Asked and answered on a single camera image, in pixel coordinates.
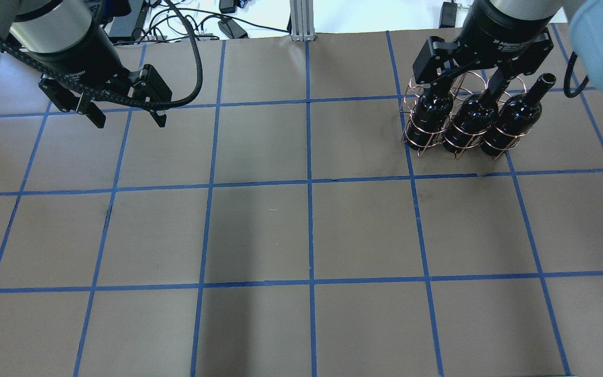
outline white floor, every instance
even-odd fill
[[[219,0],[182,0],[183,7],[192,7],[211,12],[220,12]],[[473,0],[457,0],[464,5],[457,13],[458,26],[462,25],[468,5]],[[314,25],[318,33],[361,33],[366,31],[434,29],[439,26],[439,17],[443,0],[316,0],[314,2]],[[190,12],[200,21],[206,14]],[[288,0],[250,0],[246,7],[237,8],[235,17],[246,19],[254,24],[285,29],[290,15]],[[551,22],[566,22],[562,11]],[[217,26],[218,20],[209,19],[205,31],[225,38]],[[180,22],[172,21],[180,27]],[[265,38],[282,35],[278,31],[259,29],[239,23],[248,32],[250,38]]]

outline wine bottle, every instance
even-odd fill
[[[541,99],[555,84],[555,75],[544,73],[527,93],[512,96],[502,107],[492,127],[483,135],[481,150],[498,157],[513,148],[541,118]]]
[[[452,109],[453,95],[450,91],[425,91],[409,119],[406,144],[414,150],[433,146],[433,138],[443,129]]]
[[[443,134],[443,147],[450,153],[461,153],[475,146],[498,114],[497,100],[510,83],[510,75],[498,69],[483,93],[472,95],[462,103]]]

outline bottle neck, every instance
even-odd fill
[[[538,104],[554,84],[555,75],[551,73],[544,73],[543,75],[539,76],[536,83],[534,83],[532,88],[530,88],[527,94],[524,95],[522,101],[531,106]]]

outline black bottle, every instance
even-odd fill
[[[512,96],[502,107],[496,121],[483,135],[481,150],[498,157],[515,146],[515,141],[532,129],[541,117],[541,99],[555,84],[555,75],[539,76],[529,92]]]
[[[435,142],[435,133],[443,129],[445,120],[453,109],[453,95],[450,91],[426,91],[418,100],[416,109],[409,119],[406,130],[406,144],[414,150],[424,150]]]
[[[450,127],[443,134],[443,147],[448,152],[457,154],[476,145],[478,137],[495,121],[499,112],[497,100],[504,94],[509,83],[510,78],[497,70],[486,91],[472,95],[462,103],[457,114],[452,117]]]

